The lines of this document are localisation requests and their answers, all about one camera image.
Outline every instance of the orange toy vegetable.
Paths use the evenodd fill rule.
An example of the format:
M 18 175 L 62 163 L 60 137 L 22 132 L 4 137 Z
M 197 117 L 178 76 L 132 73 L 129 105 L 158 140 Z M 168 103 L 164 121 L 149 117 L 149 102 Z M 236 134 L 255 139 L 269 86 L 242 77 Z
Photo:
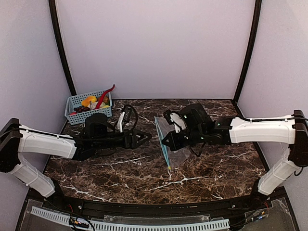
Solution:
M 81 105 L 84 107 L 87 107 L 90 104 L 90 101 L 94 103 L 97 101 L 97 98 L 95 96 L 89 96 L 88 98 L 86 98 L 85 100 L 81 102 Z

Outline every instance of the brown marble surface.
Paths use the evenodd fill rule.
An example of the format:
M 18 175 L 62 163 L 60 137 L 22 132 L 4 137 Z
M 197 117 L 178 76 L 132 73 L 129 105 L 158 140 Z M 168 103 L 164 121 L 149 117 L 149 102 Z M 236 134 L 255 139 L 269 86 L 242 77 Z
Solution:
M 255 179 L 265 173 L 252 143 L 206 145 L 201 157 L 190 155 L 168 174 L 154 122 L 166 109 L 180 110 L 201 103 L 212 119 L 234 116 L 229 100 L 115 100 L 113 117 L 123 105 L 133 105 L 139 113 L 137 129 L 152 134 L 148 145 L 138 149 L 117 148 L 98 151 L 86 161 L 51 157 L 45 174 L 56 179 L 65 195 L 114 203 L 179 204 L 204 202 L 248 195 Z M 64 134 L 78 134 L 83 124 L 68 124 Z

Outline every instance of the black vertical post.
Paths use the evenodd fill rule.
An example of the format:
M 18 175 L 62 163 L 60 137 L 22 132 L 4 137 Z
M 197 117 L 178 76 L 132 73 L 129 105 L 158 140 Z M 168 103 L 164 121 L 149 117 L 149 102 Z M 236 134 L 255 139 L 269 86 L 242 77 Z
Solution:
M 234 95 L 234 98 L 233 98 L 235 103 L 237 103 L 239 98 L 240 98 L 240 95 L 241 95 L 241 92 L 242 92 L 242 89 L 243 89 L 243 86 L 244 86 L 244 82 L 245 82 L 245 79 L 246 79 L 246 75 L 247 75 L 252 51 L 254 49 L 254 44 L 255 44 L 256 35 L 257 35 L 257 28 L 258 28 L 258 23 L 259 23 L 259 18 L 260 18 L 260 12 L 261 12 L 261 3 L 262 3 L 262 0 L 256 0 L 254 16 L 253 16 L 253 20 L 252 20 L 247 51 L 246 51 L 246 55 L 245 55 L 245 59 L 244 59 L 244 64 L 243 64 L 243 67 L 242 67 L 240 80 L 237 84 L 236 92 L 235 92 L 235 95 Z
M 49 9 L 50 9 L 50 14 L 51 14 L 51 21 L 52 21 L 54 36 L 56 38 L 57 47 L 58 47 L 62 67 L 64 70 L 65 78 L 66 78 L 69 90 L 71 92 L 71 95 L 77 95 L 76 89 L 73 83 L 72 75 L 68 67 L 65 51 L 64 51 L 55 0 L 49 0 Z

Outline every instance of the red pepper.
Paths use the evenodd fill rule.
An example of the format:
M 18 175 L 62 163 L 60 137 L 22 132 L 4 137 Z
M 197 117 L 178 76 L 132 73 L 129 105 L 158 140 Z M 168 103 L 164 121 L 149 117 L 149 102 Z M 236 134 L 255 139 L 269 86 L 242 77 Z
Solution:
M 100 108 L 100 106 L 101 106 L 101 104 L 102 104 L 102 102 L 103 102 L 103 100 L 104 100 L 105 95 L 108 94 L 109 92 L 111 92 L 114 88 L 115 88 L 115 85 L 113 85 L 112 88 L 110 88 L 110 89 L 104 91 L 104 93 L 102 94 L 100 100 L 98 101 L 98 103 L 97 103 L 95 109 L 99 109 L 99 108 Z

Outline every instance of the basket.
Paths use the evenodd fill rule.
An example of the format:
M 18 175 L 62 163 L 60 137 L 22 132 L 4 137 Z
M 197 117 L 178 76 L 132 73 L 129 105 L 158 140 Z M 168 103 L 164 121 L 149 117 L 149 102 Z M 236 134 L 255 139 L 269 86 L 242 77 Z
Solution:
M 87 112 L 81 112 L 81 113 L 77 113 L 74 115 L 70 115 L 74 111 L 74 107 L 81 106 L 81 101 L 85 100 L 88 96 L 93 95 L 96 98 L 99 98 L 101 97 L 104 91 L 105 90 L 99 90 L 99 91 L 94 91 L 90 93 L 85 93 L 85 94 L 69 97 L 66 102 L 65 114 L 64 114 L 68 122 L 71 125 L 84 123 L 86 118 L 93 115 L 94 113 L 104 113 L 107 117 L 111 117 L 112 116 L 112 112 L 111 112 L 112 99 L 111 99 L 110 92 L 108 93 L 110 107 L 99 108 L 99 109 L 90 110 Z

